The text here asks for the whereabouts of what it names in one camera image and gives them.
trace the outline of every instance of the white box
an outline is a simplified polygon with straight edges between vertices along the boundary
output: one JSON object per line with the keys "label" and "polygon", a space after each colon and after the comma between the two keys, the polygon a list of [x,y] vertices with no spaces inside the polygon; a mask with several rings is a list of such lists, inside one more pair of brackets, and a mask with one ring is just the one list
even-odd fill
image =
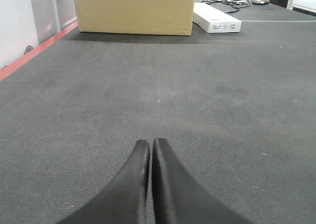
{"label": "white box", "polygon": [[193,22],[208,33],[240,32],[241,20],[205,3],[195,2]]}

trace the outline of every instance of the gray carpet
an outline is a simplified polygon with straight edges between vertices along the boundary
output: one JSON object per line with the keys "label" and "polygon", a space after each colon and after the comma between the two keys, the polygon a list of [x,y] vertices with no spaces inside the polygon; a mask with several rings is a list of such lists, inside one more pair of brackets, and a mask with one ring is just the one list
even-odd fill
{"label": "gray carpet", "polygon": [[[235,17],[316,19],[280,7]],[[241,215],[314,223],[315,26],[243,22],[208,35],[194,25],[190,37],[74,29],[0,82],[0,222],[54,223],[111,180],[138,138],[165,137]]]}

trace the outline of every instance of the black cable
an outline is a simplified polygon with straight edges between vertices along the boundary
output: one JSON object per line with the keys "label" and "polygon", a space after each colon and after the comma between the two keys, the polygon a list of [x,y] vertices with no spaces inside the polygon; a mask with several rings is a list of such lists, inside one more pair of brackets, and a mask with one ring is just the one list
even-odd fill
{"label": "black cable", "polygon": [[[206,3],[206,4],[208,4],[208,5],[211,5],[211,4],[213,4],[213,3],[217,2],[217,1],[215,1],[215,0],[202,0],[201,2]],[[241,8],[250,7],[250,5],[251,5],[250,1],[247,0],[247,2],[248,2],[248,4],[247,4],[246,6],[240,6],[240,7],[238,7],[238,6],[235,6],[234,3],[232,3],[232,2],[230,2],[230,1],[228,1],[228,0],[221,1],[222,4],[223,4],[223,3],[228,4],[228,5],[230,5],[232,8],[235,9],[235,10],[226,12],[226,14],[233,14],[233,13],[236,13],[236,12],[240,11]]]}

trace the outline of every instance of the red floor trim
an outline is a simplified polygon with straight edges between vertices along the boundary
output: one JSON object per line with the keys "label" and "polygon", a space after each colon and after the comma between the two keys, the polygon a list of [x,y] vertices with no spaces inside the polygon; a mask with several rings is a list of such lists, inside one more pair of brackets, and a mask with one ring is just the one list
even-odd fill
{"label": "red floor trim", "polygon": [[38,55],[40,52],[47,49],[49,46],[51,46],[54,42],[59,40],[61,37],[65,36],[67,33],[69,33],[71,30],[73,30],[75,27],[78,26],[78,22],[71,24],[70,26],[66,27],[61,32],[57,33],[53,37],[49,38],[48,40],[41,43],[39,46],[34,48],[32,51],[26,53],[16,61],[12,62],[11,64],[3,67],[0,69],[0,81],[9,76],[12,72],[14,72],[16,69],[21,67],[26,62],[30,61],[33,57]]}

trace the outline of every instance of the cardboard box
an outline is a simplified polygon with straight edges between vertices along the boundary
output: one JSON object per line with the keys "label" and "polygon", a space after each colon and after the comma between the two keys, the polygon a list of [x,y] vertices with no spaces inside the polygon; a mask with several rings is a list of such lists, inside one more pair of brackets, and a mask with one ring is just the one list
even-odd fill
{"label": "cardboard box", "polygon": [[193,22],[208,33],[240,32],[241,21],[205,3],[194,3]]}
{"label": "cardboard box", "polygon": [[191,35],[194,0],[75,0],[82,32]]}

